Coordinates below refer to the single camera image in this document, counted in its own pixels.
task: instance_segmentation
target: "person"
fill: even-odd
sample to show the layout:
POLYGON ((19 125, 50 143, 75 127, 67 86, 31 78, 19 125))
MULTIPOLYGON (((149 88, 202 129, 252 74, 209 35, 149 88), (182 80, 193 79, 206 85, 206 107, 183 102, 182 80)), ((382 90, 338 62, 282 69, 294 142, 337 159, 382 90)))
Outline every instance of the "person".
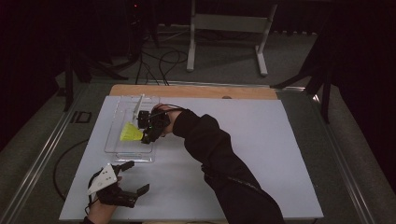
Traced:
MULTIPOLYGON (((253 173, 233 153, 231 136, 220 128, 216 119, 209 115, 198 117, 187 109, 167 114, 171 122, 163 136, 173 133, 185 139, 185 148, 202 164, 205 182, 215 191, 229 223, 285 223, 276 201, 261 189, 253 173)), ((86 219, 95 224, 107 223, 115 209, 112 205, 94 203, 86 219)))

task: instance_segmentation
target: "gray carpet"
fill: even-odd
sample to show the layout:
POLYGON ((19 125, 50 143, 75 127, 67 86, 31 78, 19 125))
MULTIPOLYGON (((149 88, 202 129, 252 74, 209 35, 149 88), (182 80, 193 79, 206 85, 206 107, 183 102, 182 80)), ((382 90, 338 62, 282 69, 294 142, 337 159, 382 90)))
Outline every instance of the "gray carpet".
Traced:
MULTIPOLYGON (((269 71, 268 77, 261 77, 256 64, 254 45, 260 41, 257 35, 250 35, 244 40, 213 41, 206 40, 208 36, 202 32, 197 44, 195 70, 186 72, 186 63, 178 64, 167 75, 167 80, 175 82, 203 82, 236 85, 270 85, 283 81, 297 74, 306 54, 315 41, 315 36, 279 34, 270 35, 264 51, 264 57, 269 71)), ((172 47, 187 52, 189 38, 179 35, 161 42, 162 47, 172 47)), ((169 49, 151 49, 148 42, 144 48, 146 53, 161 57, 169 49)), ((170 54, 165 60, 174 61, 177 55, 170 54)), ((149 64, 150 72, 162 83, 159 75, 159 61, 143 56, 149 64)), ((166 71, 171 64, 163 64, 166 71)), ((111 86, 115 83, 134 83, 138 63, 120 71, 120 74, 130 79, 117 81, 93 71, 91 84, 80 84, 76 90, 82 90, 76 101, 74 111, 92 112, 89 123, 68 123, 57 146, 49 157, 48 164, 35 180, 35 187, 27 194, 24 207, 14 219, 15 223, 58 223, 58 217, 63 207, 63 201, 52 185, 52 171, 55 162, 68 148, 90 137, 93 125, 100 107, 111 86)), ((139 83, 146 83, 147 67, 141 71, 139 83)), ((149 83, 153 77, 147 74, 149 83)), ((61 85, 63 75, 59 76, 61 85)), ((302 80, 295 86, 304 86, 307 80, 302 80)), ((280 91, 278 97, 282 100, 290 120, 297 143, 302 151, 308 173, 311 176, 324 218, 317 223, 396 223, 396 199, 390 190, 385 177, 379 171, 373 155, 370 153, 359 127, 347 110, 339 92, 332 87, 330 104, 331 124, 326 125, 318 116, 318 109, 311 98, 299 91, 280 91), (334 143, 329 136, 331 130, 336 144, 341 148, 356 182, 359 184, 363 198, 371 211, 374 221, 364 222, 360 219, 356 204, 351 200, 350 192, 342 172, 334 157, 334 143)), ((6 211, 10 200, 14 197, 24 175, 35 161, 40 149, 46 144, 58 120, 64 116, 64 98, 53 96, 36 113, 36 115, 21 129, 8 146, 0 154, 0 211, 6 211)), ((66 193, 71 185, 74 173, 86 143, 74 148, 59 163, 57 180, 60 189, 66 193)), ((288 221, 288 223, 311 223, 311 221, 288 221)))

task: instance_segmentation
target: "metal stand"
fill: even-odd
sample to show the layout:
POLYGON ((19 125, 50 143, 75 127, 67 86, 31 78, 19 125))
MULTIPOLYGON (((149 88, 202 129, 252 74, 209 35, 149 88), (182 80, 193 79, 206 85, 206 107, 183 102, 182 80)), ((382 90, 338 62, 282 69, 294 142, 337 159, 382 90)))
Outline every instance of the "metal stand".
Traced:
POLYGON ((267 76, 268 71, 262 51, 271 29, 276 7, 277 5, 272 5, 270 14, 267 18, 208 15, 195 13, 195 0, 191 0, 191 35, 189 56, 187 60, 187 71, 192 72, 194 70, 196 48, 194 39, 195 29, 207 29, 262 34, 262 42, 260 45, 256 46, 256 55, 260 67, 260 74, 264 77, 267 76))

